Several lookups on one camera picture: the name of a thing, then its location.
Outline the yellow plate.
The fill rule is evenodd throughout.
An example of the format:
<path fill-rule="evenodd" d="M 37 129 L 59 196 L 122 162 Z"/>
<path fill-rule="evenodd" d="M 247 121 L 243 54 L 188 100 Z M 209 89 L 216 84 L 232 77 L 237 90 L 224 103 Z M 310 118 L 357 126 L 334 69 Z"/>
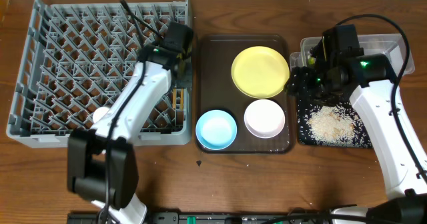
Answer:
<path fill-rule="evenodd" d="M 264 46 L 244 49 L 231 67 L 235 86 L 245 95 L 267 99 L 284 90 L 290 78 L 288 62 L 278 51 Z"/>

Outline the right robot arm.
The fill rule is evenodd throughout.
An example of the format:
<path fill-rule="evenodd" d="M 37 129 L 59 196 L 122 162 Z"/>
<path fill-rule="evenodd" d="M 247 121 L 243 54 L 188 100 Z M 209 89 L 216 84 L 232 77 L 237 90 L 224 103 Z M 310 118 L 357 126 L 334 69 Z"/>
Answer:
<path fill-rule="evenodd" d="M 288 93 L 322 105 L 349 102 L 380 163 L 388 200 L 375 207 L 339 207 L 329 223 L 425 223 L 426 153 L 402 105 L 398 75 L 383 53 L 367 55 L 353 25 L 323 32 L 314 63 L 291 69 Z"/>

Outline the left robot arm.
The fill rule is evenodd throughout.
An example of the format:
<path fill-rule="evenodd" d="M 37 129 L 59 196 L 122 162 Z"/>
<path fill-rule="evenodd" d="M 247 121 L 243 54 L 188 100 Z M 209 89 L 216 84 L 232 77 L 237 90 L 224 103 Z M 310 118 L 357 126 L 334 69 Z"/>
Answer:
<path fill-rule="evenodd" d="M 67 188 L 99 204 L 95 223 L 143 223 L 147 207 L 135 191 L 139 181 L 134 147 L 152 109 L 185 75 L 193 29 L 172 22 L 164 38 L 137 52 L 130 81 L 115 103 L 88 130 L 67 142 Z"/>

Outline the green snack wrapper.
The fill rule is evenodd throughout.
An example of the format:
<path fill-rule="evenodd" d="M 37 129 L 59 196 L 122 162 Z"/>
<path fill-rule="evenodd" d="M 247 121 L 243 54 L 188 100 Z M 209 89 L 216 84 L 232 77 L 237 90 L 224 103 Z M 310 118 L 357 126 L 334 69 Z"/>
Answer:
<path fill-rule="evenodd" d="M 308 53 L 307 61 L 308 65 L 311 66 L 323 63 L 325 61 L 324 50 L 311 48 Z"/>

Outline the light blue bowl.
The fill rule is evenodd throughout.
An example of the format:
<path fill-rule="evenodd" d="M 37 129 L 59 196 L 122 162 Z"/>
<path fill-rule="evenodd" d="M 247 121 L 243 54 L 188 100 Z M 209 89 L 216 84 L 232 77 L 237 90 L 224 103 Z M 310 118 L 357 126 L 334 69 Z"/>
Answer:
<path fill-rule="evenodd" d="M 206 149 L 219 151 L 229 147 L 237 137 L 236 120 L 226 111 L 205 112 L 195 126 L 195 136 Z"/>

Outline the small white cup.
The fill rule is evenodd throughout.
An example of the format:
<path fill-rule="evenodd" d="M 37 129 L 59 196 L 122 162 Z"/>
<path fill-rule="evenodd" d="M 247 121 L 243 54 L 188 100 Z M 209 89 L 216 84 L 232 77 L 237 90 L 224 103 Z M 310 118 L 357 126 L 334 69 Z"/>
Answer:
<path fill-rule="evenodd" d="M 107 112 L 109 107 L 99 107 L 93 112 L 93 122 L 98 122 Z"/>

